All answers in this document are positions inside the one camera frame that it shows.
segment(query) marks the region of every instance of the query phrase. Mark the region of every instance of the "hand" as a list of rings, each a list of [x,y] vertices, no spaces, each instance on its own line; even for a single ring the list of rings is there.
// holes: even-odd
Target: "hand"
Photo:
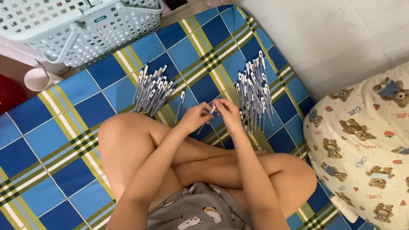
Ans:
[[[227,131],[235,133],[236,131],[243,130],[243,126],[240,120],[240,111],[238,107],[231,101],[226,99],[216,99],[213,101],[213,105],[223,116],[223,120],[226,124]]]
[[[180,120],[177,127],[182,129],[186,132],[186,135],[194,132],[204,123],[209,124],[209,121],[214,118],[212,114],[209,114],[207,110],[211,110],[211,106],[208,105],[206,102],[202,102],[201,104],[190,107],[185,115]]]

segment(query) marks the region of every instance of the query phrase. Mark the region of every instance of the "gray shorts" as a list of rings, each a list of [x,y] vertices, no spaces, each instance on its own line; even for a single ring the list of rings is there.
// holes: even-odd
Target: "gray shorts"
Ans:
[[[251,230],[250,215],[224,189],[195,183],[148,216],[148,230]]]

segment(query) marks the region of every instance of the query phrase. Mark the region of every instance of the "basket label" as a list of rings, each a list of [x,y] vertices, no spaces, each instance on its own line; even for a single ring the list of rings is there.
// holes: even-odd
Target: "basket label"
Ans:
[[[106,19],[106,15],[101,16],[101,17],[95,19],[94,22],[95,22],[95,23],[98,23],[98,22],[100,22],[100,21],[102,21],[102,20],[104,20],[104,19]]]

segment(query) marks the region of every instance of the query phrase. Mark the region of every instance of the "blue plaid sheet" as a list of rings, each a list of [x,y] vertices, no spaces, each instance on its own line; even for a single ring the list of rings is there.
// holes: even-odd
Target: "blue plaid sheet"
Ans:
[[[138,70],[167,65],[179,83],[155,119],[173,126],[198,102],[226,98],[237,103],[233,83],[245,62],[266,56],[274,125],[248,137],[255,149],[297,155],[309,163],[303,119],[314,106],[297,74],[256,21],[235,5],[213,8],[151,34],[0,116],[0,229],[104,229],[115,208],[101,164],[98,129],[132,109]],[[197,137],[233,148],[221,117]],[[353,229],[318,183],[312,197],[290,218],[291,229]],[[361,230],[369,230],[365,224]]]

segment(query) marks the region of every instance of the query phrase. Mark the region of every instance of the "white cup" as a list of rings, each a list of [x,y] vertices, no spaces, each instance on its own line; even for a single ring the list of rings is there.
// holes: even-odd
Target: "white cup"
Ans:
[[[55,74],[47,73],[49,77],[43,69],[32,69],[26,73],[24,84],[32,91],[43,91],[63,80]]]

